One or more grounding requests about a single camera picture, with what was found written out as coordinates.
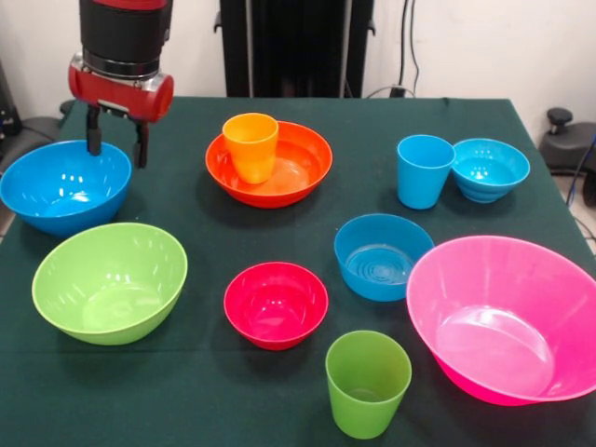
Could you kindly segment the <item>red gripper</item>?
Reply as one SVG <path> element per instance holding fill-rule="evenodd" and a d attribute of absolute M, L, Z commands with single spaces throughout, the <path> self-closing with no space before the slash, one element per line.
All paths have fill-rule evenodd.
<path fill-rule="evenodd" d="M 130 119 L 136 119 L 134 164 L 137 169 L 144 169 L 148 158 L 147 122 L 155 123 L 169 111 L 174 93 L 173 77 L 158 72 L 146 80 L 110 78 L 90 70 L 84 63 L 83 54 L 75 53 L 68 69 L 68 83 L 78 100 L 90 104 L 86 122 L 88 152 L 99 156 L 102 151 L 99 107 L 116 110 Z"/>

